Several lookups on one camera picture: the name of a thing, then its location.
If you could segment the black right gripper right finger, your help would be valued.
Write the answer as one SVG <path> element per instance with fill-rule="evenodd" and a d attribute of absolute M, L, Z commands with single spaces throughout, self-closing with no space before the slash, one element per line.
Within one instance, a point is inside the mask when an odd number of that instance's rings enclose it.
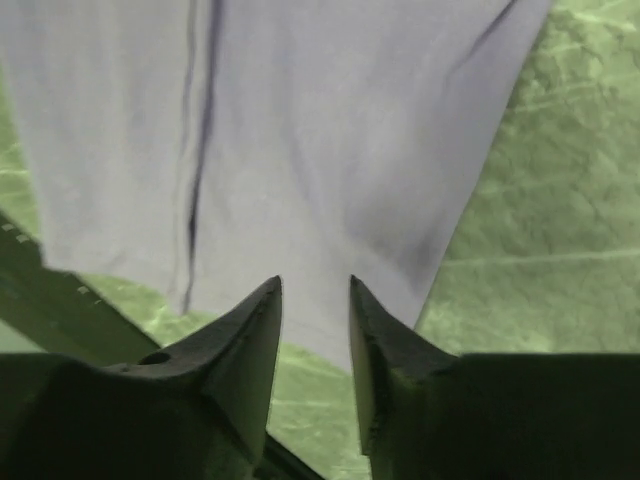
<path fill-rule="evenodd" d="M 635 354 L 454 356 L 350 281 L 360 442 L 376 479 L 635 479 Z"/>

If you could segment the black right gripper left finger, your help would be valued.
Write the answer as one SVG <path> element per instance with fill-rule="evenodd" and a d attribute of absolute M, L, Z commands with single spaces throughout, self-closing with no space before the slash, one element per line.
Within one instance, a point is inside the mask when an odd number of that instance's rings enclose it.
<path fill-rule="evenodd" d="M 280 339 L 272 277 L 221 318 L 135 363 L 1 358 L 5 479 L 250 479 Z"/>

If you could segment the purple t-shirt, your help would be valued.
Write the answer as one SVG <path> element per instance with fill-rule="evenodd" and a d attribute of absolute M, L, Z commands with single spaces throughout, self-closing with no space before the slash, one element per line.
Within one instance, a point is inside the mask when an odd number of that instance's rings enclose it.
<path fill-rule="evenodd" d="M 44 264 L 350 369 L 349 280 L 414 326 L 547 1 L 5 1 Z"/>

